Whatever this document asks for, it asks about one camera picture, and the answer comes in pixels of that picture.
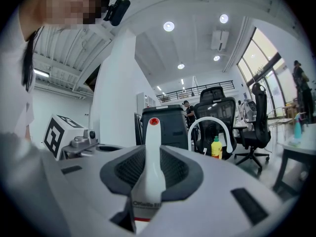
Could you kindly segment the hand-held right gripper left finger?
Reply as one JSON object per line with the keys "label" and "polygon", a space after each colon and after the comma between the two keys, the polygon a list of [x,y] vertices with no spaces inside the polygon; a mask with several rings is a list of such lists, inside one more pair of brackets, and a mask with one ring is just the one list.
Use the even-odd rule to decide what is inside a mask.
{"label": "hand-held right gripper left finger", "polygon": [[143,170],[144,146],[65,161],[42,151],[41,161],[51,194],[48,236],[136,235],[128,170]]}

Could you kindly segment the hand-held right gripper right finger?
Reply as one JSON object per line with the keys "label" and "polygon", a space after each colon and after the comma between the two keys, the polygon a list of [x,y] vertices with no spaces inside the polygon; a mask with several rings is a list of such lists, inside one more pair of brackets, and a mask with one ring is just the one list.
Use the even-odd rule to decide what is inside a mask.
{"label": "hand-held right gripper right finger", "polygon": [[[187,150],[174,151],[197,162],[203,182],[186,200],[164,202],[141,237],[267,237],[290,213],[297,202],[283,202],[258,179],[234,164]],[[231,191],[245,188],[268,216],[252,225]]]}

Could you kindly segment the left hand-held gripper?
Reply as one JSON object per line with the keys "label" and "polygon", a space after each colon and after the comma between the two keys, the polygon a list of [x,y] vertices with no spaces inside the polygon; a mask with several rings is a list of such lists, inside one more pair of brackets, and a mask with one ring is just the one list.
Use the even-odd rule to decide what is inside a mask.
{"label": "left hand-held gripper", "polygon": [[44,146],[57,161],[67,159],[67,154],[78,155],[98,144],[95,131],[68,117],[53,114],[43,138]]}

